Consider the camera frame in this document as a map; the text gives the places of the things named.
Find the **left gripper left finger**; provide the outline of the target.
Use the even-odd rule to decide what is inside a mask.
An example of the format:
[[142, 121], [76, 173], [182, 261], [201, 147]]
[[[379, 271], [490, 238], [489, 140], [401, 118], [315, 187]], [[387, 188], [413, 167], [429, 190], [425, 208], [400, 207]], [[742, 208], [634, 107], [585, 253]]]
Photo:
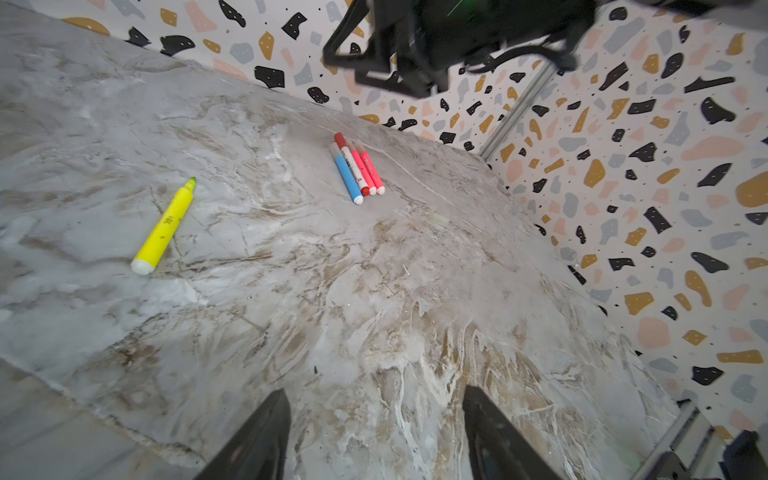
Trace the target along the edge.
[[283, 479], [290, 427], [288, 396], [275, 390], [194, 479]]

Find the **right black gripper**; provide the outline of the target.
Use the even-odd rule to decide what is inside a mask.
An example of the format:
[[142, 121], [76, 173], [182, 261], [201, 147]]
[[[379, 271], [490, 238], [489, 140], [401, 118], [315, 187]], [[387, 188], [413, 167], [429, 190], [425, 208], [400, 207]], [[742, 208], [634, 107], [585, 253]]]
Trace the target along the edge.
[[424, 99], [449, 89], [448, 70], [489, 73], [522, 56], [560, 71], [595, 22], [596, 1], [352, 1], [323, 47], [338, 68], [390, 68], [387, 78], [355, 70], [363, 86]]

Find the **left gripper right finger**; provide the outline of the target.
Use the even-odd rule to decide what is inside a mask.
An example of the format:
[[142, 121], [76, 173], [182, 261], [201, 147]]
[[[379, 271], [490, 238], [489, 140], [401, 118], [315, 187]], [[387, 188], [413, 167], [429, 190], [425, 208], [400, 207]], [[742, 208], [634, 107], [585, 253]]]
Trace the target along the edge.
[[466, 386], [462, 409], [474, 479], [560, 479], [480, 387]]

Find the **red pen cap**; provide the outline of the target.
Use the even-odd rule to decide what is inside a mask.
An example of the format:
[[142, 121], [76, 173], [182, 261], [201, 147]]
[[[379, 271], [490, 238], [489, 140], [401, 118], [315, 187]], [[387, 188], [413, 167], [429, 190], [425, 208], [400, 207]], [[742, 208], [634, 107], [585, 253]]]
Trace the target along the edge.
[[346, 142], [346, 139], [345, 139], [344, 135], [343, 135], [341, 132], [337, 132], [337, 133], [334, 135], [334, 141], [335, 141], [336, 145], [337, 145], [337, 146], [338, 146], [338, 147], [339, 147], [341, 150], [344, 150], [344, 149], [347, 147], [347, 142]]

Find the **blue green pen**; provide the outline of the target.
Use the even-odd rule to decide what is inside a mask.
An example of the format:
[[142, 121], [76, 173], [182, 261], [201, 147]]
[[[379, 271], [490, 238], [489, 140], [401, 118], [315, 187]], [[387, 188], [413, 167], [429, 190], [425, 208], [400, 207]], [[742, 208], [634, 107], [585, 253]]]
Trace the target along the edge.
[[363, 195], [341, 149], [335, 142], [333, 142], [329, 145], [329, 150], [353, 203], [361, 205], [363, 203]]

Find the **white pen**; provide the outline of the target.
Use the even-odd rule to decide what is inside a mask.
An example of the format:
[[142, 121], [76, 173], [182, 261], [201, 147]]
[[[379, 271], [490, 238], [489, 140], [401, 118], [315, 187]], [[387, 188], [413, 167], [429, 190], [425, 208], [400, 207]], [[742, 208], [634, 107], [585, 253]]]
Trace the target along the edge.
[[358, 166], [357, 161], [355, 160], [355, 157], [353, 156], [350, 148], [348, 145], [344, 145], [341, 147], [341, 152], [347, 161], [348, 167], [356, 181], [356, 184], [360, 190], [360, 193], [363, 197], [367, 197], [370, 195], [370, 188], [368, 185], [367, 180], [364, 178], [362, 171], [360, 170], [360, 167]]

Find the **bright pink highlighter pen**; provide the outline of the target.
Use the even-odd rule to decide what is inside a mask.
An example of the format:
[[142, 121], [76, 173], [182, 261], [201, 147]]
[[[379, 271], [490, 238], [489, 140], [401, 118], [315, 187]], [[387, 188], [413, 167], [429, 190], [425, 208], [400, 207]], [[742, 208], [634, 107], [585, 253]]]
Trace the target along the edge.
[[370, 173], [369, 173], [369, 171], [368, 171], [368, 169], [367, 169], [367, 167], [366, 167], [366, 165], [365, 165], [365, 163], [364, 163], [364, 161], [362, 159], [361, 154], [357, 150], [356, 145], [353, 142], [349, 142], [348, 146], [349, 146], [349, 148], [351, 150], [353, 158], [355, 159], [355, 162], [356, 162], [356, 164], [358, 166], [358, 169], [360, 170], [361, 175], [362, 175], [362, 177], [363, 177], [363, 179], [366, 182], [367, 187], [368, 187], [368, 193], [364, 194], [364, 195], [367, 195], [367, 196], [376, 195], [377, 194], [377, 187], [376, 187], [375, 183], [373, 182], [373, 179], [372, 179], [372, 177], [371, 177], [371, 175], [370, 175]]

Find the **yellow highlighter pen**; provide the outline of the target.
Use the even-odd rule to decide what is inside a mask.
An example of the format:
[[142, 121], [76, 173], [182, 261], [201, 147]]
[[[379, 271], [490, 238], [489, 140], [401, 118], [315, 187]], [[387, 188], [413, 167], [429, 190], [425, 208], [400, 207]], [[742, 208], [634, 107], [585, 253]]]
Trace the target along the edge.
[[131, 262], [131, 270], [138, 275], [152, 273], [162, 259], [193, 199], [196, 178], [190, 178], [174, 195], [169, 206], [147, 237]]

